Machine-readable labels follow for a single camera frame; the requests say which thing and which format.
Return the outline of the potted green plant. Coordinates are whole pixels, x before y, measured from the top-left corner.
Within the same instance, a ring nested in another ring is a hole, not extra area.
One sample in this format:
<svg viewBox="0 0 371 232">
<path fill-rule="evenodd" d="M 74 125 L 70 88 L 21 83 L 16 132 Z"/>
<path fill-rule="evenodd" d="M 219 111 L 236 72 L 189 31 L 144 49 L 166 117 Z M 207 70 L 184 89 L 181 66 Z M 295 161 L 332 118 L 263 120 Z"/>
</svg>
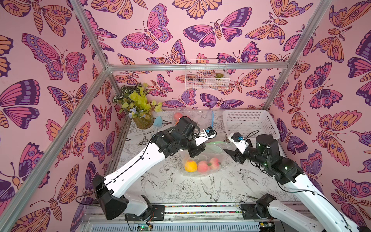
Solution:
<svg viewBox="0 0 371 232">
<path fill-rule="evenodd" d="M 148 100 L 147 84 L 137 86 L 122 86 L 120 93 L 113 97 L 113 103 L 119 104 L 119 113 L 124 112 L 132 119 L 139 129 L 148 129 L 153 126 L 153 112 L 162 111 L 162 102 Z"/>
</svg>

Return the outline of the pink peach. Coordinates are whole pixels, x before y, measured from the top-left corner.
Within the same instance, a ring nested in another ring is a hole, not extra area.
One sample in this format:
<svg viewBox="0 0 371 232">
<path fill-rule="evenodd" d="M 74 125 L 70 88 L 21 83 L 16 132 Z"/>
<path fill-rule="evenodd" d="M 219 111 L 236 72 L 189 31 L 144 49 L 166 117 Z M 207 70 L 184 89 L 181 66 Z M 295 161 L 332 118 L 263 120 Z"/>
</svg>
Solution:
<svg viewBox="0 0 371 232">
<path fill-rule="evenodd" d="M 201 174 L 208 173 L 210 171 L 209 163 L 207 161 L 200 161 L 198 164 L 198 172 Z"/>
<path fill-rule="evenodd" d="M 183 114 L 180 113 L 180 112 L 176 112 L 176 113 L 174 114 L 174 120 L 175 120 L 175 121 L 179 121 L 182 117 L 183 117 Z"/>
<path fill-rule="evenodd" d="M 221 161 L 216 157 L 211 158 L 209 160 L 209 167 L 211 170 L 219 170 L 220 165 L 221 165 Z"/>
</svg>

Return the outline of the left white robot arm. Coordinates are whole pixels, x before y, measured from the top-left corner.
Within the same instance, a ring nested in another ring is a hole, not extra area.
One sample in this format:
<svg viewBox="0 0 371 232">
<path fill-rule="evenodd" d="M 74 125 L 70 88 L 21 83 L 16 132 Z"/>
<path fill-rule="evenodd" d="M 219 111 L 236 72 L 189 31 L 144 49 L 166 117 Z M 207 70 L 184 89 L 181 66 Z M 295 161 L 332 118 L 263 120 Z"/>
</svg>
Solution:
<svg viewBox="0 0 371 232">
<path fill-rule="evenodd" d="M 131 214 L 146 220 L 153 214 L 153 206 L 144 195 L 129 194 L 130 186 L 149 169 L 185 150 L 191 157 L 204 152 L 205 142 L 216 137 L 212 127 L 203 130 L 187 116 L 180 118 L 171 128 L 158 131 L 149 140 L 146 147 L 134 158 L 109 175 L 94 177 L 93 193 L 105 218 L 113 220 L 122 214 Z"/>
</svg>

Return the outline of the white plastic basket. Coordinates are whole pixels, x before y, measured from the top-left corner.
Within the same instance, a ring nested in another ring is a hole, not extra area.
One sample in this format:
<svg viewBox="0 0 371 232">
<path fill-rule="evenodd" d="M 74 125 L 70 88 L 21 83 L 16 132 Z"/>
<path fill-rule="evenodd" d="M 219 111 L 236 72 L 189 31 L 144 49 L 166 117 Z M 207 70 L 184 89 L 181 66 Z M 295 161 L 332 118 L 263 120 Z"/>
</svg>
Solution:
<svg viewBox="0 0 371 232">
<path fill-rule="evenodd" d="M 223 123 L 228 136 L 238 132 L 243 137 L 256 138 L 260 134 L 270 134 L 279 139 L 280 134 L 272 116 L 265 110 L 226 110 L 223 112 Z"/>
</svg>

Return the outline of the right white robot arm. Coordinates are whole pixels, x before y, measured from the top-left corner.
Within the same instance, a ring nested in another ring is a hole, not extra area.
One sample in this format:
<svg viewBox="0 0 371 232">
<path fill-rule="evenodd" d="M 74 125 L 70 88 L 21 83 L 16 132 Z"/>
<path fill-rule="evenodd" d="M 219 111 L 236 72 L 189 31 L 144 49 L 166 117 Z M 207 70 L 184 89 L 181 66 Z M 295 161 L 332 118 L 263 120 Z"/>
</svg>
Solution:
<svg viewBox="0 0 371 232">
<path fill-rule="evenodd" d="M 231 133 L 229 141 L 235 150 L 225 152 L 237 163 L 249 160 L 263 173 L 275 180 L 283 191 L 294 194 L 315 217 L 311 218 L 287 207 L 271 194 L 256 201 L 256 213 L 261 218 L 276 218 L 298 232 L 369 232 L 340 212 L 310 181 L 304 171 L 291 159 L 280 154 L 278 141 L 271 134 L 260 134 L 252 143 L 240 133 Z"/>
</svg>

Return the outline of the green printed zip bag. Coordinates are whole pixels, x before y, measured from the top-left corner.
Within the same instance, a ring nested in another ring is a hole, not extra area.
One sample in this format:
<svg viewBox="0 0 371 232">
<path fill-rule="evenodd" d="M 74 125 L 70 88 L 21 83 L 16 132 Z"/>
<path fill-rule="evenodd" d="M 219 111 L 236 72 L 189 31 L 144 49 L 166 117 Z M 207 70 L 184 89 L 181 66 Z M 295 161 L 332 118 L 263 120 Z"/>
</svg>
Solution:
<svg viewBox="0 0 371 232">
<path fill-rule="evenodd" d="M 217 173 L 230 163 L 224 151 L 227 148 L 232 148 L 232 145 L 227 142 L 210 142 L 206 144 L 204 152 L 193 158 L 187 151 L 182 151 L 180 153 L 183 166 L 182 175 L 204 177 Z"/>
</svg>

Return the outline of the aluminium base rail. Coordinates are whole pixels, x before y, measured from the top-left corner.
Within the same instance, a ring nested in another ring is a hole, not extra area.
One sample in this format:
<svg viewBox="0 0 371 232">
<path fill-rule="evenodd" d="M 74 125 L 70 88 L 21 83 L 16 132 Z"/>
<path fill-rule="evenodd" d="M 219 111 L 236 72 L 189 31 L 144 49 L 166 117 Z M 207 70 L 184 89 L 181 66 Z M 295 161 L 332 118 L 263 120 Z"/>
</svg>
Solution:
<svg viewBox="0 0 371 232">
<path fill-rule="evenodd" d="M 147 220 L 121 215 L 107 220 L 88 206 L 79 232 L 323 232 L 324 228 L 297 202 L 268 212 L 254 202 L 155 204 Z"/>
</svg>

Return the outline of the yellow bell pepper toy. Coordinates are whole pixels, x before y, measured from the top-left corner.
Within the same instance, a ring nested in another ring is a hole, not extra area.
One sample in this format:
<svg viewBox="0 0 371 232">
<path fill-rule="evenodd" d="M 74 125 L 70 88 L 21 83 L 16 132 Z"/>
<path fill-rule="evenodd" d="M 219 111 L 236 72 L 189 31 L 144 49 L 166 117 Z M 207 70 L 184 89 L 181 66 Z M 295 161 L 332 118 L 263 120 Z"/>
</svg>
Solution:
<svg viewBox="0 0 371 232">
<path fill-rule="evenodd" d="M 186 172 L 188 173 L 194 173 L 194 172 L 197 172 L 198 170 L 198 165 L 195 161 L 193 160 L 188 160 L 185 165 L 184 165 L 184 169 Z"/>
</svg>

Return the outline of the clear blue-zipper zip bag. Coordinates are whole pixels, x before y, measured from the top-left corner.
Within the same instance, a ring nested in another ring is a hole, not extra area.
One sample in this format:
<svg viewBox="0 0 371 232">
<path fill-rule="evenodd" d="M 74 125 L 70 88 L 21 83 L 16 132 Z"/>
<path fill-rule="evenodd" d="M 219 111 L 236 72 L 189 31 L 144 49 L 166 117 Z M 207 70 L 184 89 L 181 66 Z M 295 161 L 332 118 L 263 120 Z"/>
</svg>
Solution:
<svg viewBox="0 0 371 232">
<path fill-rule="evenodd" d="M 190 118 L 197 124 L 197 128 L 195 128 L 195 136 L 198 135 L 200 132 L 202 132 L 207 127 L 214 128 L 214 113 L 211 110 L 198 110 L 196 108 L 192 109 L 176 109 L 173 113 L 172 119 L 175 124 L 178 123 L 178 121 L 174 120 L 174 114 L 176 112 L 180 112 L 183 114 L 183 116 Z"/>
</svg>

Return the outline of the aluminium frame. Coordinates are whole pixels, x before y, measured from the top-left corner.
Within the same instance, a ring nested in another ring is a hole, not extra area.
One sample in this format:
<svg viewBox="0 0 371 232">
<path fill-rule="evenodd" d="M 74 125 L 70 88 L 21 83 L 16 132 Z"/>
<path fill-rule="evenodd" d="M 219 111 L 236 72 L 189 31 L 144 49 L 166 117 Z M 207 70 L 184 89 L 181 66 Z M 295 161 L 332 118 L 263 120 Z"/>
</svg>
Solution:
<svg viewBox="0 0 371 232">
<path fill-rule="evenodd" d="M 116 83 L 113 72 L 123 72 L 123 71 L 190 71 L 190 70 L 212 70 L 212 69 L 253 69 L 253 68 L 280 68 L 283 71 L 288 71 L 291 69 L 293 62 L 298 57 L 298 52 L 300 52 L 305 43 L 309 40 L 309 36 L 314 32 L 315 27 L 319 24 L 320 19 L 324 15 L 324 10 L 331 4 L 331 1 L 319 1 L 318 6 L 314 11 L 314 14 L 309 18 L 307 29 L 304 31 L 304 35 L 300 39 L 297 47 L 294 49 L 294 53 L 291 58 L 285 62 L 258 62 L 258 63 L 208 63 L 208 64 L 161 64 L 161 65 L 150 65 L 150 64 L 136 64 L 136 65 L 111 65 L 105 55 L 99 43 L 97 41 L 96 35 L 93 32 L 91 24 L 86 16 L 85 10 L 82 7 L 80 1 L 71 1 L 74 8 L 74 13 L 79 19 L 83 29 L 85 30 L 88 40 L 91 42 L 92 48 L 96 52 L 97 59 L 99 60 L 103 70 L 100 72 L 97 80 L 92 82 L 88 89 L 87 94 L 82 99 L 81 103 L 77 106 L 74 113 L 70 119 L 64 124 L 57 138 L 52 142 L 49 147 L 45 150 L 45 154 L 41 159 L 40 163 L 31 176 L 26 180 L 21 190 L 17 192 L 13 201 L 9 204 L 8 208 L 4 211 L 1 216 L 1 231 L 9 232 L 17 218 L 20 216 L 26 204 L 29 202 L 37 187 L 39 182 L 42 181 L 46 172 L 51 168 L 53 161 L 57 158 L 59 151 L 62 146 L 67 141 L 69 135 L 72 133 L 73 129 L 77 126 L 79 121 L 84 116 L 88 106 L 94 100 L 96 92 L 105 80 L 109 80 L 113 84 L 113 88 L 116 94 L 120 93 L 119 87 Z"/>
</svg>

